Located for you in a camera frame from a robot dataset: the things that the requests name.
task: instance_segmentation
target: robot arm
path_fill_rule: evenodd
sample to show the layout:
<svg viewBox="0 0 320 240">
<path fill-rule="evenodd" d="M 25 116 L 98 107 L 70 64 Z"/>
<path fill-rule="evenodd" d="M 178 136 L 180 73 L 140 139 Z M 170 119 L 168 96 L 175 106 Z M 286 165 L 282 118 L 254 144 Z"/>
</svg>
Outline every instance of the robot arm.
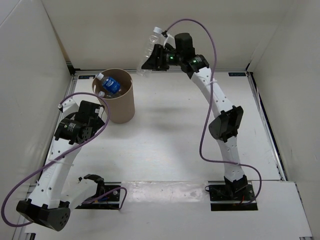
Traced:
<svg viewBox="0 0 320 240">
<path fill-rule="evenodd" d="M 212 112 L 215 119 L 209 125 L 209 131 L 218 142 L 222 160 L 240 164 L 237 135 L 243 109 L 241 106 L 235 107 L 230 102 L 215 79 L 210 82 L 212 71 L 204 56 L 195 53 L 189 33 L 177 34 L 174 39 L 176 49 L 168 43 L 165 46 L 155 44 L 151 56 L 142 65 L 142 69 L 167 71 L 170 66 L 180 66 L 201 90 L 208 103 L 210 103 L 212 84 Z M 224 164 L 224 181 L 230 196 L 236 195 L 248 185 L 242 167 L 237 164 Z"/>
<path fill-rule="evenodd" d="M 62 230 L 70 212 L 90 197 L 104 193 L 104 179 L 87 175 L 70 191 L 62 192 L 69 170 L 81 148 L 67 154 L 59 161 L 54 159 L 75 145 L 91 138 L 104 122 L 99 117 L 101 105 L 82 101 L 80 106 L 73 99 L 63 104 L 63 120 L 54 134 L 51 152 L 45 164 L 57 162 L 42 172 L 33 192 L 27 200 L 18 202 L 16 210 L 33 223 Z"/>
</svg>

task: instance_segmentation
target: brown cylindrical bin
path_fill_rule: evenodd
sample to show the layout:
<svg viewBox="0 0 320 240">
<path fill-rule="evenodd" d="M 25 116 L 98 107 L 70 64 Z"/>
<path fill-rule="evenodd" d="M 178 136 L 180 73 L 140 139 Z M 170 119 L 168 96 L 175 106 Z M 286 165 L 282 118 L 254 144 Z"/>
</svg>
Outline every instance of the brown cylindrical bin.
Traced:
<svg viewBox="0 0 320 240">
<path fill-rule="evenodd" d="M 134 90 L 130 74 L 122 69 L 112 68 L 101 72 L 104 76 L 112 77 L 128 91 L 117 98 L 105 98 L 110 108 L 110 120 L 116 124 L 124 124 L 130 121 L 135 115 Z M 92 82 L 93 93 L 98 94 L 104 88 L 99 79 Z"/>
</svg>

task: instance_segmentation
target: blue bottle label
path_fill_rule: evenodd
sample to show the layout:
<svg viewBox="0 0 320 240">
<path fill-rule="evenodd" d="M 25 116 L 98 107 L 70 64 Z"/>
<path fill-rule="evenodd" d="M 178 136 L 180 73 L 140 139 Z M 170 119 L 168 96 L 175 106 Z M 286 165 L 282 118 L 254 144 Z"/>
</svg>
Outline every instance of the blue bottle label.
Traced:
<svg viewBox="0 0 320 240">
<path fill-rule="evenodd" d="M 112 77 L 108 77 L 102 86 L 112 94 L 116 94 L 120 89 L 120 83 L 118 83 Z"/>
</svg>

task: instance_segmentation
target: white bottle cap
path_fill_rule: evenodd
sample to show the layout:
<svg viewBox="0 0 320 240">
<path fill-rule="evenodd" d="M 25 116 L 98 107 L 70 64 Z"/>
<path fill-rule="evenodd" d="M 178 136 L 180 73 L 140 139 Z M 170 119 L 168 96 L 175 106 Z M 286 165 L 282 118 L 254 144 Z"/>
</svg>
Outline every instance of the white bottle cap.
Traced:
<svg viewBox="0 0 320 240">
<path fill-rule="evenodd" d="M 100 91 L 99 94 L 98 94 L 98 96 L 101 97 L 101 98 L 103 98 L 105 95 L 106 94 L 103 91 Z"/>
<path fill-rule="evenodd" d="M 104 75 L 100 72 L 97 76 L 96 76 L 97 79 L 101 80 L 104 78 Z"/>
<path fill-rule="evenodd" d="M 155 32 L 156 34 L 162 34 L 162 29 L 160 27 L 155 26 L 153 32 Z"/>
</svg>

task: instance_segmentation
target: wall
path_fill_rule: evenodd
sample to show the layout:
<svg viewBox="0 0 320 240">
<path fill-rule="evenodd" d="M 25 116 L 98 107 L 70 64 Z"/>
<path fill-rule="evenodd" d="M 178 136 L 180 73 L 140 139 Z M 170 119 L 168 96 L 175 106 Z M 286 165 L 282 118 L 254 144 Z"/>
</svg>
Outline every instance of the wall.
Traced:
<svg viewBox="0 0 320 240">
<path fill-rule="evenodd" d="M 289 180 L 296 181 L 313 235 L 320 239 L 320 1 L 296 1 L 254 78 Z"/>
<path fill-rule="evenodd" d="M 70 75 L 40 0 L 0 0 L 0 203 L 21 179 L 39 167 L 52 139 Z M 21 187 L 6 207 L 17 223 Z M 0 238 L 15 229 L 0 220 Z"/>
<path fill-rule="evenodd" d="M 219 69 L 242 69 L 263 53 L 293 0 L 43 0 L 75 68 L 135 69 L 155 26 L 193 18 L 212 33 Z M 189 32 L 196 53 L 213 62 L 210 40 L 190 22 L 170 33 Z"/>
</svg>

